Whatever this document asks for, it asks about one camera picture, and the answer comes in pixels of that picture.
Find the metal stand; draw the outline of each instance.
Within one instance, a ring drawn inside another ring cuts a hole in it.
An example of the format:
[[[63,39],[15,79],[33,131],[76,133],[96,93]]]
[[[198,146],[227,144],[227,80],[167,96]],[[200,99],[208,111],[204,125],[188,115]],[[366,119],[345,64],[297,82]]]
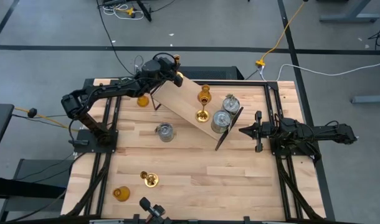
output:
[[[360,13],[370,0],[362,0],[346,14],[320,16],[320,22],[375,22],[380,18],[379,14]]]
[[[354,96],[351,103],[380,103],[380,95],[376,96]]]

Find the wooden table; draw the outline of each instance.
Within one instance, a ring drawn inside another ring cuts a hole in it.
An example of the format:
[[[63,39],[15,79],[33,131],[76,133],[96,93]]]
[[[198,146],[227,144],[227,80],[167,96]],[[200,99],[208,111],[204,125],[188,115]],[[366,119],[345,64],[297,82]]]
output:
[[[109,82],[96,79],[94,85]],[[284,117],[302,122],[294,83],[279,82],[278,85]],[[139,206],[139,200],[146,197],[152,205],[162,205],[171,219],[243,220],[244,216],[251,220],[285,219],[277,166],[268,141],[264,139],[264,150],[256,153],[255,141],[238,131],[255,121],[257,110],[262,111],[262,121],[268,121],[264,89],[259,86],[211,86],[211,93],[214,99],[223,99],[226,94],[233,93],[244,107],[218,151],[214,150],[215,139],[164,106],[154,111],[152,103],[140,108],[136,98],[122,98],[117,126],[118,147],[112,155],[102,218],[133,218],[136,213],[146,218],[148,213]],[[104,107],[105,100],[99,100],[89,113],[101,121]],[[162,142],[154,134],[161,122],[173,125],[175,136],[171,142]],[[88,153],[75,162],[62,214],[71,210],[86,191],[94,157]],[[316,213],[324,217],[312,160],[293,156],[293,164],[300,192]],[[155,188],[148,188],[140,178],[143,170],[159,176]],[[126,202],[118,202],[112,192],[123,185],[130,189],[131,195]],[[95,213],[98,192],[97,189],[93,196],[91,213]],[[287,192],[292,217],[295,217],[293,197],[291,191]]]

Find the metal can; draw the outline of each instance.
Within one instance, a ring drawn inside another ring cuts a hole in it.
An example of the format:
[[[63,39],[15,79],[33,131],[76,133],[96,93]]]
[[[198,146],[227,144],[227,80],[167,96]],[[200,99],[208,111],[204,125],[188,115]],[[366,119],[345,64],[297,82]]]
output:
[[[211,122],[211,128],[216,133],[223,133],[230,125],[230,114],[225,110],[216,111]]]
[[[228,94],[223,100],[222,109],[226,110],[230,117],[233,118],[240,109],[240,102],[233,94]]]
[[[161,123],[158,125],[158,127],[155,129],[155,131],[158,133],[159,138],[163,142],[170,142],[173,139],[173,127],[169,123]]]

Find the yellow cable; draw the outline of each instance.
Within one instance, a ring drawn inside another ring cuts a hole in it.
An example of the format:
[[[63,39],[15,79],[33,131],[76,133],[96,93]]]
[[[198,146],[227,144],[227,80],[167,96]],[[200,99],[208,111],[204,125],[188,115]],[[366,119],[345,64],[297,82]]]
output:
[[[15,110],[22,111],[22,112],[29,113],[29,110],[25,110],[25,109],[22,109],[22,108],[14,107],[14,109],[15,109]],[[44,116],[44,115],[36,114],[36,116],[38,116],[38,117],[40,117],[40,118],[43,118],[43,119],[46,119],[46,120],[48,120],[48,121],[51,121],[51,122],[53,122],[53,123],[55,123],[55,124],[58,124],[61,128],[65,128],[65,129],[68,129],[68,128],[69,128],[68,126],[66,126],[66,125],[64,125],[64,124],[62,124],[62,123],[60,123],[60,122],[58,122],[58,121],[56,121],[56,120],[54,120],[54,119],[48,118],[48,117],[46,117],[46,116]]]
[[[298,8],[298,10],[295,12],[294,16],[292,16],[292,18],[290,19],[290,21],[289,21],[289,22],[287,23],[287,25],[284,27],[283,33],[282,33],[282,35],[280,36],[279,40],[277,41],[276,46],[275,46],[274,48],[270,49],[268,52],[266,52],[266,53],[262,56],[262,58],[261,58],[260,60],[257,61],[257,65],[261,65],[261,66],[262,66],[262,65],[265,65],[265,63],[264,63],[264,58],[265,58],[265,56],[266,56],[267,54],[269,54],[270,52],[274,51],[274,50],[277,48],[277,46],[279,45],[280,41],[281,41],[281,40],[283,39],[283,37],[284,37],[285,31],[286,31],[287,28],[290,26],[292,20],[293,20],[293,19],[297,16],[297,14],[301,11],[301,9],[302,9],[302,7],[303,7],[304,4],[305,4],[305,2],[303,2],[303,3],[301,4],[301,6],[300,6],[300,7]]]

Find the concrete floor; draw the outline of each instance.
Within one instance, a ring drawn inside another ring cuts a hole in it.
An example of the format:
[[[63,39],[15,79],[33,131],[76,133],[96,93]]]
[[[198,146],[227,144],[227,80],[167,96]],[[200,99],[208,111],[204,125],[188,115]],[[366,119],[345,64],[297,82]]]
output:
[[[158,8],[169,0],[150,1]],[[12,1],[0,0],[0,22]],[[287,15],[301,1],[284,0]],[[367,40],[380,29],[374,24],[321,24],[319,14],[347,10],[350,4],[309,1],[290,26],[297,49],[372,50]],[[380,0],[363,12],[380,13]],[[277,1],[185,1],[153,14],[153,22],[104,16],[119,46],[273,47],[283,29]],[[0,35],[0,45],[109,45],[95,1],[21,0]],[[283,39],[280,48],[288,48]],[[133,59],[156,52],[119,52],[129,69]],[[247,76],[262,53],[171,52],[185,66],[236,65]],[[300,66],[326,73],[380,62],[380,56],[299,55]],[[290,54],[265,59],[266,79],[273,80]],[[61,96],[82,87],[85,78],[125,76],[113,52],[0,50],[0,103],[63,114]],[[320,144],[326,177],[338,221],[380,223],[380,105],[352,105],[354,95],[380,94],[380,67],[340,77],[302,72],[315,125],[333,119],[351,125],[359,141],[351,146]],[[251,79],[259,80],[254,75]],[[285,68],[281,80],[295,80]],[[59,119],[68,123],[68,119]],[[72,152],[66,130],[12,118],[0,145],[0,177],[11,178],[20,158],[59,159]]]

